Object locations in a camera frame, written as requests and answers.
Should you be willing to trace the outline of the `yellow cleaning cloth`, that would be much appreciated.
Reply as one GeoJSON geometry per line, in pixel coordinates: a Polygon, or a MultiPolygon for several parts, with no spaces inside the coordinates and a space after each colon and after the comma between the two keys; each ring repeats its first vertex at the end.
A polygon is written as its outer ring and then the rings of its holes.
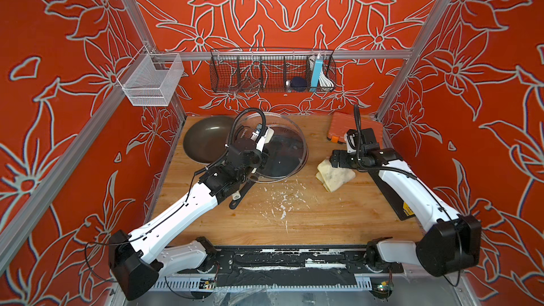
{"type": "Polygon", "coordinates": [[[316,178],[326,191],[333,193],[356,177],[355,171],[344,168],[334,168],[328,159],[317,166],[316,178]]]}

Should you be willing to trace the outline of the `glass lid white handle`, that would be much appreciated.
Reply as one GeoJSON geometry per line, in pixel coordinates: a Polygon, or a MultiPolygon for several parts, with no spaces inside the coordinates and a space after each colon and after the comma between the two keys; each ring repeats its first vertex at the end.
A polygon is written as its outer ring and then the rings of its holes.
{"type": "Polygon", "coordinates": [[[238,150],[257,149],[268,154],[255,174],[242,170],[249,181],[274,183],[297,174],[306,164],[308,146],[302,130],[286,116],[250,108],[240,113],[229,139],[238,150]]]}

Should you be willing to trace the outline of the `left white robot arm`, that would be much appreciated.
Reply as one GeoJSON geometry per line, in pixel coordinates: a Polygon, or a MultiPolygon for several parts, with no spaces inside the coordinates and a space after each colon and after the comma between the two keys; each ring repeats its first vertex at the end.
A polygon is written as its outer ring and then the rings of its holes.
{"type": "Polygon", "coordinates": [[[127,300],[138,299],[158,280],[177,271],[210,265],[216,250],[202,237],[174,249],[168,245],[201,215],[231,195],[249,190],[250,176],[265,161],[267,143],[266,136],[234,141],[175,204],[139,228],[111,236],[109,269],[127,300]]]}

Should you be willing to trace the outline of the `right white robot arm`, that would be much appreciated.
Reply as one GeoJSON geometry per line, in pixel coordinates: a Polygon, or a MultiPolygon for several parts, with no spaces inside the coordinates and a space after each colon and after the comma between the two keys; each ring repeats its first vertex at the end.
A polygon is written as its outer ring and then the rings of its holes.
{"type": "Polygon", "coordinates": [[[422,267],[435,277],[476,266],[480,261],[482,225],[440,199],[392,148],[382,148],[372,129],[351,129],[346,150],[331,153],[334,168],[377,174],[379,183],[394,191],[412,210],[425,234],[418,242],[383,237],[367,244],[366,264],[383,270],[386,264],[422,267]]]}

